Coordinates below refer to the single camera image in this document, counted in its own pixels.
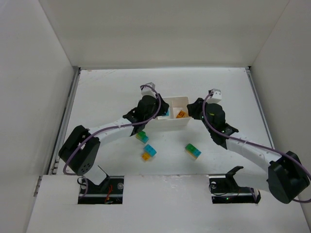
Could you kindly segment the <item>yellow round lego piece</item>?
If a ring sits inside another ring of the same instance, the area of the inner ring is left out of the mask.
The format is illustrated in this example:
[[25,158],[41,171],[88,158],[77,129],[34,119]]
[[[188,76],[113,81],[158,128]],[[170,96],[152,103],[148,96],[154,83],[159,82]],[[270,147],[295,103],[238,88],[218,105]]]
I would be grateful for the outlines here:
[[176,116],[176,118],[186,118],[186,117],[188,117],[187,113],[182,110]]

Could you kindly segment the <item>blue long lego brick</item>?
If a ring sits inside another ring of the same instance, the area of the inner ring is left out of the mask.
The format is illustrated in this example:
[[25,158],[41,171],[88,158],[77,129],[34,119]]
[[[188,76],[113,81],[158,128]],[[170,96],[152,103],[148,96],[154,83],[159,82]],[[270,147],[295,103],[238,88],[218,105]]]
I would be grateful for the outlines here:
[[166,113],[165,114],[163,114],[162,116],[163,117],[168,117],[170,115],[170,111],[169,111],[169,109],[166,111]]

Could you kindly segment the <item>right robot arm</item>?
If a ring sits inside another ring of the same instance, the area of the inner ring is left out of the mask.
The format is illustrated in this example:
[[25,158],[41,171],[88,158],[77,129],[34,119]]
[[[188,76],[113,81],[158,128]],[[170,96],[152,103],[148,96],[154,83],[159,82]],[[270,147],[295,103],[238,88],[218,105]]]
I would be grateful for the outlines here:
[[226,123],[222,106],[198,98],[188,104],[187,109],[190,117],[203,122],[216,145],[241,155],[263,171],[262,174],[250,174],[243,166],[236,166],[221,175],[221,183],[213,176],[210,181],[216,183],[216,192],[253,188],[269,192],[278,201],[288,204],[310,185],[311,175],[295,153],[283,153],[248,140],[238,129]]

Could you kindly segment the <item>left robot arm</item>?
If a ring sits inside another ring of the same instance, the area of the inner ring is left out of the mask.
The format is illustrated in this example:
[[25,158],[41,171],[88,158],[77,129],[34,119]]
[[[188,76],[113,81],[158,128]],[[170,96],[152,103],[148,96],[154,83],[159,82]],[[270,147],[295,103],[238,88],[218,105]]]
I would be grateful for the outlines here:
[[166,115],[169,104],[161,96],[143,96],[137,107],[113,123],[87,129],[82,125],[74,128],[61,147],[58,155],[64,168],[69,167],[74,175],[83,176],[88,182],[102,186],[108,175],[95,165],[100,146],[143,131],[146,124]]

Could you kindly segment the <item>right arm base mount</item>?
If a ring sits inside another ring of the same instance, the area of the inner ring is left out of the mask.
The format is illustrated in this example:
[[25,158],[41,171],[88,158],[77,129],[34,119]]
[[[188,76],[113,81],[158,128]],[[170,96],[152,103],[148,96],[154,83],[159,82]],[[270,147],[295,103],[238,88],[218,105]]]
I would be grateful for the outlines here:
[[234,180],[236,173],[243,169],[236,166],[226,174],[209,175],[209,191],[213,204],[258,204],[261,200],[260,191],[251,187],[238,186]]

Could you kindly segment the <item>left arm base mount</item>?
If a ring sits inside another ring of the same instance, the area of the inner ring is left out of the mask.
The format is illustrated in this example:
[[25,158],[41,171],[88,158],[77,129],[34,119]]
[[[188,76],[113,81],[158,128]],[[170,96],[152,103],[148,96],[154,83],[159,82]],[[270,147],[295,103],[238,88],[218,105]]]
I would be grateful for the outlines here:
[[124,176],[107,176],[102,184],[95,185],[90,180],[79,177],[78,204],[122,204]]

